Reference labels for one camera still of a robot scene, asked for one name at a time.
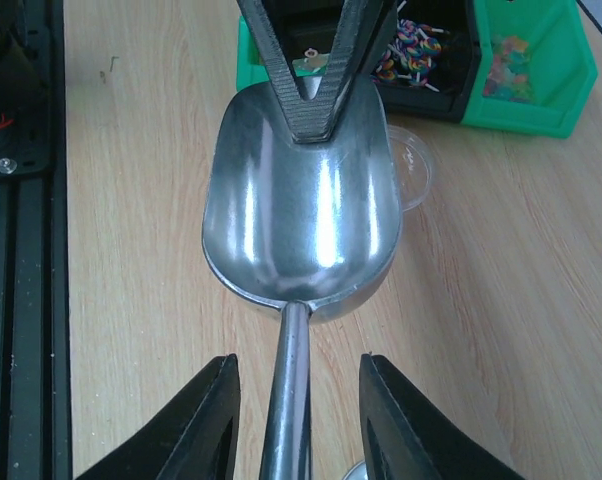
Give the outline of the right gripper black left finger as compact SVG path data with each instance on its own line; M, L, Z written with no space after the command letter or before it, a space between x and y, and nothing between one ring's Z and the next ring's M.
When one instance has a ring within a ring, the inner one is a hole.
M137 433L80 477L231 479L240 402L237 356L217 356Z

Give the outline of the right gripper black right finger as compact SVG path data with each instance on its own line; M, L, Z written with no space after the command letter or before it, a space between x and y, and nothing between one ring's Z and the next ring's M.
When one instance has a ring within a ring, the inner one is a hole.
M364 354L359 411L369 479L519 479L448 419L389 359Z

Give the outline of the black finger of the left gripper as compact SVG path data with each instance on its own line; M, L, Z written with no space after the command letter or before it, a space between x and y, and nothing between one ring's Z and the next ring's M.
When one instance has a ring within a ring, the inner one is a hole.
M241 13L264 61L270 83L295 142L306 141L301 119L302 97L267 9L261 0L239 0Z
M371 69L392 36L394 1L343 3L325 71L308 81L308 141L330 138L357 74Z

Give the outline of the black bin with lollipops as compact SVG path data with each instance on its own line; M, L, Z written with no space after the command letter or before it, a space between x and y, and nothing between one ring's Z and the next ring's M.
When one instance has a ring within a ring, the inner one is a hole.
M325 72L341 1L267 1L299 76ZM459 123L482 57L472 1L398 1L393 38L370 78L385 108Z

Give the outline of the silver metal scoop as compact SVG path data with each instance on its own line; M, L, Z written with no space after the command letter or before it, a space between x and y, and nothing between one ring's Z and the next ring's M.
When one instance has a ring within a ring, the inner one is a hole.
M206 261L233 293L280 317L259 475L312 475L310 326L345 316L385 279L403 207L385 111L358 77L324 143L296 143L273 88L229 102L202 222Z

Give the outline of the green bin with gummy candies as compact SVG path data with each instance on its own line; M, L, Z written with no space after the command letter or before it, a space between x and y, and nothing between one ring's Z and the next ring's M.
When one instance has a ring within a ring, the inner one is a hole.
M403 55L421 45L434 59L411 72L394 50L374 67L385 109L468 126L568 137L597 77L574 1L399 1L412 29L394 39Z

